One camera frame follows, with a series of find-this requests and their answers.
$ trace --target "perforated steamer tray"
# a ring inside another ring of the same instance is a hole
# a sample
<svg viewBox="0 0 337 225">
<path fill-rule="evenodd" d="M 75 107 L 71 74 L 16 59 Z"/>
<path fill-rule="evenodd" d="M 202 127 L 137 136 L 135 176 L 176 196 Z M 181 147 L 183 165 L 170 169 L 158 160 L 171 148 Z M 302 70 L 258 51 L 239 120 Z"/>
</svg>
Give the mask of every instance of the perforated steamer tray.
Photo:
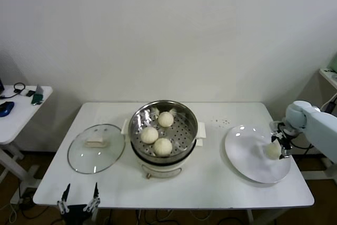
<svg viewBox="0 0 337 225">
<path fill-rule="evenodd" d="M 164 128 L 158 124 L 157 118 L 161 112 L 172 113 L 174 116 L 172 126 Z M 156 128 L 159 138 L 170 140 L 173 149 L 169 156 L 164 158 L 156 156 L 153 144 L 142 142 L 141 133 L 147 126 Z M 128 134 L 135 153 L 141 159 L 157 165 L 179 162 L 188 156 L 195 147 L 197 133 L 198 122 L 193 112 L 185 105 L 174 101 L 156 101 L 143 106 L 133 115 L 128 127 Z"/>
</svg>

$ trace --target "floor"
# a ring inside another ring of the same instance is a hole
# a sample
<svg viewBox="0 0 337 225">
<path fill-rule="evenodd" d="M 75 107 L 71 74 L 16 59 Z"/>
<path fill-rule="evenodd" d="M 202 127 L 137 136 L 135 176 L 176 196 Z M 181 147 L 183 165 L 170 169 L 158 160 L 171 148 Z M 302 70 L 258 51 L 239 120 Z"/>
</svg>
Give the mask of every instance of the floor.
<svg viewBox="0 0 337 225">
<path fill-rule="evenodd" d="M 39 164 L 40 169 L 36 175 L 37 178 L 42 178 L 47 170 L 50 162 L 53 159 L 51 154 L 27 154 L 25 158 L 19 161 L 19 164 L 28 169 L 32 164 Z M 299 167 L 301 170 L 322 170 L 323 164 L 319 159 L 306 158 L 300 161 Z M 18 185 L 18 180 L 12 175 L 8 174 L 4 181 L 0 184 L 0 208 L 8 204 L 12 195 L 14 194 Z M 277 225 L 292 225 L 292 224 L 305 224 L 305 225 L 330 225 L 337 223 L 337 185 L 332 180 L 321 181 L 308 181 L 308 185 L 315 197 L 315 204 L 309 208 L 296 208 L 291 209 L 282 216 L 280 216 L 275 223 Z M 30 210 L 24 212 L 27 217 L 33 217 L 41 213 L 45 207 L 34 206 Z M 253 211 L 254 216 L 258 216 L 262 211 Z M 0 225 L 10 224 L 8 217 L 11 213 L 9 207 L 0 210 Z M 137 224 L 135 210 L 113 210 L 111 213 L 111 223 L 108 222 L 107 217 L 110 214 L 110 210 L 100 210 L 97 217 L 98 225 L 106 224 Z M 158 211 L 157 216 L 159 219 L 163 219 L 168 215 L 168 211 Z M 199 218 L 204 218 L 209 214 L 209 211 L 193 211 L 193 215 Z M 160 224 L 154 222 L 156 219 L 155 210 L 142 211 L 140 225 L 146 225 L 144 215 L 148 223 Z M 195 219 L 188 210 L 173 211 L 168 220 L 176 220 L 177 222 L 163 222 L 162 224 L 218 224 L 218 222 L 225 217 L 237 217 L 243 224 L 247 224 L 247 215 L 244 210 L 233 211 L 213 211 L 209 218 L 205 221 L 199 221 Z M 35 219 L 26 219 L 21 212 L 17 213 L 17 219 L 14 224 L 19 225 L 46 225 L 51 224 L 54 220 L 60 218 L 60 213 L 56 208 L 48 208 L 43 214 Z M 56 222 L 55 225 L 63 224 L 62 222 Z M 228 219 L 221 222 L 221 225 L 239 225 L 240 223 L 234 219 Z"/>
</svg>

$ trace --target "steamed bun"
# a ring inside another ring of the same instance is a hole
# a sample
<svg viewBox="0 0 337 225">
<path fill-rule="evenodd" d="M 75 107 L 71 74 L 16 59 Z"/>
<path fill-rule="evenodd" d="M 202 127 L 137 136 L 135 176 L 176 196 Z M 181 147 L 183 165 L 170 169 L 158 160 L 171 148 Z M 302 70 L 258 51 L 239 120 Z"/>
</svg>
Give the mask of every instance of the steamed bun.
<svg viewBox="0 0 337 225">
<path fill-rule="evenodd" d="M 162 112 L 158 117 L 158 123 L 160 126 L 167 128 L 174 122 L 173 115 L 169 112 Z"/>
<path fill-rule="evenodd" d="M 281 155 L 281 146 L 278 141 L 272 142 L 265 147 L 265 154 L 272 160 L 277 160 Z"/>
<path fill-rule="evenodd" d="M 157 129 L 148 126 L 141 133 L 141 139 L 146 144 L 154 143 L 159 137 Z"/>
<path fill-rule="evenodd" d="M 169 139 L 159 138 L 153 145 L 154 153 L 157 156 L 168 156 L 172 151 L 172 143 Z"/>
</svg>

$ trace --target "table leg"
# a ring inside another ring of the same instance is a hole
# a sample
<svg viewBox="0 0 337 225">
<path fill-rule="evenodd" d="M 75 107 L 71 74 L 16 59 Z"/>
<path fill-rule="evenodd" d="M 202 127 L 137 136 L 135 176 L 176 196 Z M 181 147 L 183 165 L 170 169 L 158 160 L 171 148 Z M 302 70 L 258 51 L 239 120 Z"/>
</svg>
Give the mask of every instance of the table leg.
<svg viewBox="0 0 337 225">
<path fill-rule="evenodd" d="M 2 149 L 0 149 L 0 164 L 2 164 L 5 168 L 8 169 L 8 171 L 10 171 L 21 180 L 21 184 L 19 186 L 21 194 L 23 194 L 27 188 L 36 189 L 38 187 L 40 180 L 34 179 L 34 174 L 38 170 L 37 165 L 33 165 L 27 172 Z M 17 189 L 11 199 L 11 204 L 18 204 L 19 200 L 19 189 Z"/>
<path fill-rule="evenodd" d="M 5 145 L 5 147 L 13 156 L 17 156 L 20 160 L 22 160 L 24 158 L 23 154 L 17 148 L 15 143 L 7 144 L 7 145 Z"/>
<path fill-rule="evenodd" d="M 15 146 L 14 143 L 4 145 L 6 149 L 13 155 L 12 160 L 16 161 L 17 159 L 22 160 L 23 159 L 23 154 L 20 152 L 20 150 Z M 4 180 L 4 178 L 7 176 L 9 170 L 5 168 L 3 172 L 0 175 L 0 183 Z"/>
<path fill-rule="evenodd" d="M 288 210 L 289 209 L 270 209 L 265 211 L 256 220 L 253 221 L 252 225 L 267 225 Z"/>
<path fill-rule="evenodd" d="M 305 180 L 324 180 L 332 179 L 337 184 L 337 164 L 332 163 L 329 159 L 323 158 L 322 162 L 326 166 L 325 171 L 302 171 Z"/>
<path fill-rule="evenodd" d="M 254 222 L 254 217 L 251 209 L 247 209 L 247 216 L 248 216 L 248 222 L 249 224 L 253 224 Z"/>
</svg>

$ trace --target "white table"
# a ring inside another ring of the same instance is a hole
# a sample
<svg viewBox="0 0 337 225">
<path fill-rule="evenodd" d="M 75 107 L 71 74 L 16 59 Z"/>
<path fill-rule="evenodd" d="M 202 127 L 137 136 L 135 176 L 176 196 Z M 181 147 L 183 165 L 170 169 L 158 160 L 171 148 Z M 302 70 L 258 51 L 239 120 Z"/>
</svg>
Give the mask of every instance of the white table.
<svg viewBox="0 0 337 225">
<path fill-rule="evenodd" d="M 1 95 L 11 96 L 14 94 L 12 85 L 4 85 L 5 91 Z M 36 86 L 26 86 L 28 90 L 36 90 Z M 53 89 L 49 86 L 42 86 L 44 91 L 43 99 L 44 101 L 51 95 Z M 34 174 L 36 173 L 38 166 L 32 166 L 29 171 L 25 171 L 20 165 L 16 163 L 17 159 L 22 159 L 24 156 L 18 150 L 14 143 L 14 139 L 28 123 L 28 121 L 33 117 L 41 105 L 31 105 L 33 97 L 26 97 L 17 95 L 10 99 L 0 100 L 0 104 L 6 101 L 13 101 L 14 107 L 10 114 L 0 118 L 0 163 L 5 167 L 5 170 L 0 175 L 0 182 L 5 178 L 8 171 L 11 171 L 21 180 L 21 192 L 23 193 L 27 188 L 37 188 L 40 180 L 34 179 Z M 7 155 L 2 148 L 6 148 L 12 155 L 11 158 Z M 11 199 L 12 204 L 16 204 L 19 201 L 19 192 L 15 192 Z"/>
<path fill-rule="evenodd" d="M 130 143 L 120 159 L 105 171 L 84 175 L 71 169 L 67 150 L 87 127 L 110 123 L 122 127 L 124 120 L 144 103 L 84 104 L 49 166 L 34 202 L 56 205 L 71 183 L 68 204 L 88 203 L 98 183 L 100 208 L 127 209 L 265 209 L 306 207 L 314 198 L 296 163 L 291 158 L 289 174 L 277 184 L 253 182 L 229 162 L 222 144 L 227 131 L 240 124 L 269 129 L 272 121 L 261 103 L 185 103 L 206 126 L 203 147 L 192 152 L 183 171 L 171 179 L 146 179 Z M 270 211 L 256 224 L 265 224 L 284 210 Z"/>
</svg>

